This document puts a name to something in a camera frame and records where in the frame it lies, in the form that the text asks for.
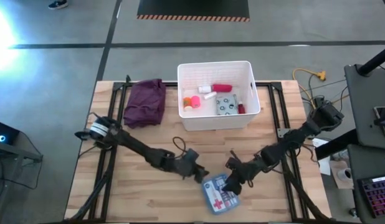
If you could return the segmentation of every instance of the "wooden tabletop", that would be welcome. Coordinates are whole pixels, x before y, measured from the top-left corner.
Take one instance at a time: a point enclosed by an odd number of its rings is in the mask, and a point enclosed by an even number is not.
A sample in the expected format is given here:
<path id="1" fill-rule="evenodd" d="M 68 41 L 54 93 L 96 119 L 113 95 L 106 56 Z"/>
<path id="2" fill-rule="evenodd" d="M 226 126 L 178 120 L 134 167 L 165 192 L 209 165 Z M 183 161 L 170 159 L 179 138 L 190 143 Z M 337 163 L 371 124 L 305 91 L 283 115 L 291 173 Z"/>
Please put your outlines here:
<path id="1" fill-rule="evenodd" d="M 299 128 L 306 120 L 298 83 L 281 81 L 288 116 L 292 128 Z M 106 116 L 113 82 L 98 82 L 93 96 L 91 112 Z M 258 87 L 261 105 L 260 113 L 244 129 L 187 132 L 178 115 L 176 88 L 166 90 L 166 108 L 161 125 L 130 129 L 132 136 L 154 147 L 174 151 L 175 136 L 182 137 L 187 147 L 199 153 L 197 163 L 210 172 L 230 174 L 224 167 L 233 149 L 242 161 L 249 161 L 253 154 L 266 145 L 277 142 L 273 124 L 268 89 Z M 114 118 L 118 108 L 116 102 Z M 279 117 L 282 123 L 280 108 Z M 90 126 L 95 117 L 88 118 Z M 92 141 L 82 144 L 81 152 L 92 146 Z M 74 215 L 91 194 L 97 170 L 99 150 L 84 154 L 77 164 L 65 217 Z M 302 148 L 298 157 L 303 186 L 317 207 L 330 217 L 323 181 L 316 163 L 310 160 L 310 153 Z M 254 187 L 243 186 L 239 195 L 241 205 L 222 215 L 213 215 L 208 209 L 201 186 L 193 178 L 181 180 L 177 174 L 161 172 L 152 168 L 144 158 L 133 151 L 119 147 L 116 155 L 112 180 L 111 197 L 108 205 L 108 222 L 282 222 L 290 221 L 287 195 L 282 174 L 260 173 L 254 179 Z M 295 204 L 298 197 L 294 193 Z M 99 198 L 98 211 L 101 210 Z"/>

